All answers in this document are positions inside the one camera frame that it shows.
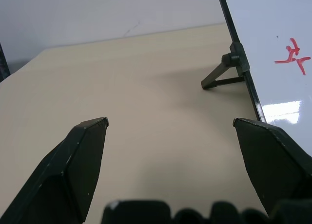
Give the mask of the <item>dark object at wall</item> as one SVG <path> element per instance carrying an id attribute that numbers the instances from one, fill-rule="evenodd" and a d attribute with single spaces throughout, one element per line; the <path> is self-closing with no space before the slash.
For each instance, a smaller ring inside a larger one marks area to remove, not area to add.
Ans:
<path id="1" fill-rule="evenodd" d="M 8 68 L 8 64 L 0 44 L 0 83 L 5 80 L 8 76 L 10 76 L 10 71 Z"/>

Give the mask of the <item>black-framed whiteboard with stand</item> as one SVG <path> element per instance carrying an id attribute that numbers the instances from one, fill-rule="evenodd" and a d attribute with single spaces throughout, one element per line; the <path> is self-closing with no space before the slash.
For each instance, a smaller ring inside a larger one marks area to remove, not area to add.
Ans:
<path id="1" fill-rule="evenodd" d="M 312 156 L 312 0 L 220 0 L 230 52 L 204 89 L 245 81 L 260 121 Z"/>

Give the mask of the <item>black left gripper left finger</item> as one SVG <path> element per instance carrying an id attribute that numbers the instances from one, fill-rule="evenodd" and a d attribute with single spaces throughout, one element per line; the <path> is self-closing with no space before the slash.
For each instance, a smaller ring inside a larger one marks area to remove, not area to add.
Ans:
<path id="1" fill-rule="evenodd" d="M 83 224 L 98 183 L 106 117 L 81 122 L 38 164 L 0 224 Z"/>

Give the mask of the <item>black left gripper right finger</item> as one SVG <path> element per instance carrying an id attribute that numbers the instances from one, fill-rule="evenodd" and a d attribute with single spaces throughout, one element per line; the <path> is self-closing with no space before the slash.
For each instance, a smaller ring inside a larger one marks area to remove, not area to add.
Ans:
<path id="1" fill-rule="evenodd" d="M 280 127 L 233 121 L 249 179 L 266 212 L 281 200 L 312 200 L 312 157 Z"/>

